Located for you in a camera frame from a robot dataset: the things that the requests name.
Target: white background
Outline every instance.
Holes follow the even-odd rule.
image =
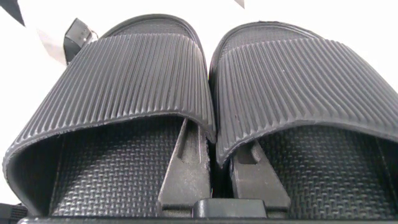
[[[76,17],[99,36],[143,14],[181,17],[198,33],[208,67],[218,42],[235,26],[258,20],[287,22],[351,47],[398,91],[395,1],[245,0],[245,9],[233,0],[19,0],[19,4],[26,28],[0,8],[0,155],[65,69],[41,41],[62,61],[63,36]],[[0,192],[0,203],[19,203],[2,175]]]

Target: black slide sandal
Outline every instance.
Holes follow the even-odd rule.
[[[189,217],[211,197],[214,123],[196,33],[173,16],[136,17],[73,59],[3,171],[33,215]]]
[[[246,24],[220,42],[210,84],[236,198],[263,199],[269,217],[398,218],[398,95],[351,49]]]

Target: ribbed texture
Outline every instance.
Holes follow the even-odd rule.
[[[398,94],[361,57],[323,39],[230,50],[212,78],[217,161],[289,126],[325,123],[398,140]]]
[[[124,119],[181,114],[215,140],[200,49],[177,34],[100,39],[68,66],[5,157],[55,134]]]

